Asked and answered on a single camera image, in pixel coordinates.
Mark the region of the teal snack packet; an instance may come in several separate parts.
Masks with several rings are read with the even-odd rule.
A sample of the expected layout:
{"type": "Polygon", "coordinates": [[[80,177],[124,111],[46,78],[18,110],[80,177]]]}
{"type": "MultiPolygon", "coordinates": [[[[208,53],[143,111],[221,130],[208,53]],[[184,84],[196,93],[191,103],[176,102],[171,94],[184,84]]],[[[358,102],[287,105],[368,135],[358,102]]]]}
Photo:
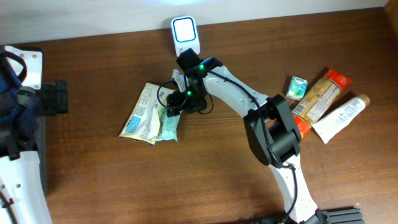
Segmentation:
{"type": "Polygon", "coordinates": [[[162,109],[159,121],[160,128],[156,141],[178,141],[177,128],[180,121],[180,115],[168,117],[167,110],[162,109]]]}

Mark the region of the cream wipes packet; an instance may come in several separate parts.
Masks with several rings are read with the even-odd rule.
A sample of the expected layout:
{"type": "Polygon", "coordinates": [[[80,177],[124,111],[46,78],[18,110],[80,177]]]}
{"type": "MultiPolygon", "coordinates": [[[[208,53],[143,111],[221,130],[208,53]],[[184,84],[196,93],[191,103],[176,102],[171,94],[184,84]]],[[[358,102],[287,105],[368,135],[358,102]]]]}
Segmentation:
{"type": "Polygon", "coordinates": [[[146,83],[119,137],[154,145],[160,128],[160,113],[165,109],[165,98],[172,92],[171,89],[146,83]]]}

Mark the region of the small mint green bar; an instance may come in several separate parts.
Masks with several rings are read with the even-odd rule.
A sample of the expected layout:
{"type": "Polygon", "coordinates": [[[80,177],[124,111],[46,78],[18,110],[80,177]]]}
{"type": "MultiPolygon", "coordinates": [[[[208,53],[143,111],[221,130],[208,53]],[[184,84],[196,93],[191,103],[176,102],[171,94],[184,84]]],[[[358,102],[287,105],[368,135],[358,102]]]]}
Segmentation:
{"type": "Polygon", "coordinates": [[[292,77],[287,89],[286,97],[293,100],[301,100],[305,95],[307,85],[308,81],[299,77],[292,77]]]}

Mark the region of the orange spaghetti package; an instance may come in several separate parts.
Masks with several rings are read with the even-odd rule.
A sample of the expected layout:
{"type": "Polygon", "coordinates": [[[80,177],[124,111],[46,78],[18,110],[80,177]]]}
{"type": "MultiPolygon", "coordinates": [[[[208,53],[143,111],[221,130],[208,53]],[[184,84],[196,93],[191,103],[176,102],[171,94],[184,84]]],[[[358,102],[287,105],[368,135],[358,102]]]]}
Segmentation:
{"type": "Polygon", "coordinates": [[[311,87],[308,93],[292,110],[298,130],[303,139],[337,99],[352,79],[328,68],[322,77],[311,87]]]}

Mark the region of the white Pantene tube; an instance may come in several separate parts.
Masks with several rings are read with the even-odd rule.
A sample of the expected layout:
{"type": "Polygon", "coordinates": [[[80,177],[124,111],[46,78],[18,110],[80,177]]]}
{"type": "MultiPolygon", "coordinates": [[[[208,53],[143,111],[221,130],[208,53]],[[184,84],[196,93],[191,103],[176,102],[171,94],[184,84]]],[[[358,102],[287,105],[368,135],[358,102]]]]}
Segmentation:
{"type": "Polygon", "coordinates": [[[347,101],[331,113],[312,125],[324,144],[327,144],[337,133],[347,127],[370,104],[370,98],[360,94],[347,101]]]}

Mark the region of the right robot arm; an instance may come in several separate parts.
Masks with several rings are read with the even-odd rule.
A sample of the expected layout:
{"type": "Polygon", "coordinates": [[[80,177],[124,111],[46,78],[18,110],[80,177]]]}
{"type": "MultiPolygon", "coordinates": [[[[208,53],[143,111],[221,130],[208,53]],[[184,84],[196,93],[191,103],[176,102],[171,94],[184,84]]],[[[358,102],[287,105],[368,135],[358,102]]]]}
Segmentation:
{"type": "Polygon", "coordinates": [[[238,80],[214,57],[202,60],[192,49],[177,57],[183,70],[178,90],[167,97],[167,116],[185,111],[202,113],[206,96],[215,96],[244,122],[249,147],[257,160],[269,167],[284,200],[281,223],[323,223],[304,179],[299,143],[302,140],[293,114],[281,95],[268,97],[238,80]]]}

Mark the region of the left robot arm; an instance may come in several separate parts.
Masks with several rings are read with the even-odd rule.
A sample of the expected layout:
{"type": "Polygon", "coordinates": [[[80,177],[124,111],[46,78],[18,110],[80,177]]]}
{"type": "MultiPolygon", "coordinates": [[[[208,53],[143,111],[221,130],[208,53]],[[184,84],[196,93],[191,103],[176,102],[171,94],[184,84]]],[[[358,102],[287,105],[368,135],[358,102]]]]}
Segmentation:
{"type": "Polygon", "coordinates": [[[43,83],[44,53],[1,46],[1,223],[51,223],[46,118],[68,113],[68,83],[43,83]]]}

